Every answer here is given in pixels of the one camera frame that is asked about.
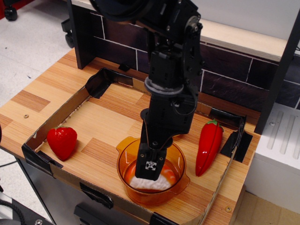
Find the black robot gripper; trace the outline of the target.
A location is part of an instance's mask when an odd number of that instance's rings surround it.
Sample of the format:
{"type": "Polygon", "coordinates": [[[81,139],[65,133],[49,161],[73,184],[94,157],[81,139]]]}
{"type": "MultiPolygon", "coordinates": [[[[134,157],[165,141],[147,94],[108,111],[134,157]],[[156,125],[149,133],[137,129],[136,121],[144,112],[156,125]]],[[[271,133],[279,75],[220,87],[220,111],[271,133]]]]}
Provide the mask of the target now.
{"type": "Polygon", "coordinates": [[[198,89],[189,80],[175,88],[167,88],[155,84],[148,77],[145,87],[151,97],[149,108],[141,112],[143,126],[135,176],[157,180],[173,137],[189,132],[197,106],[198,89]]]}

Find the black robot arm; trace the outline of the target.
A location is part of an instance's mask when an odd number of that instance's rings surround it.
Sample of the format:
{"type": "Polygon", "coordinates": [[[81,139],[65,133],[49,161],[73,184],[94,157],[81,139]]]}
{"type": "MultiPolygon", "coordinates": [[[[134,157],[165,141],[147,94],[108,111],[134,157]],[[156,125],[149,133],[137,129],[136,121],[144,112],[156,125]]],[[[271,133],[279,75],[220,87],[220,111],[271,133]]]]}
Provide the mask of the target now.
{"type": "Polygon", "coordinates": [[[106,19],[146,29],[151,94],[143,120],[135,175],[157,180],[175,135],[189,132],[197,107],[203,60],[202,24],[197,6],[189,0],[93,0],[106,19]]]}

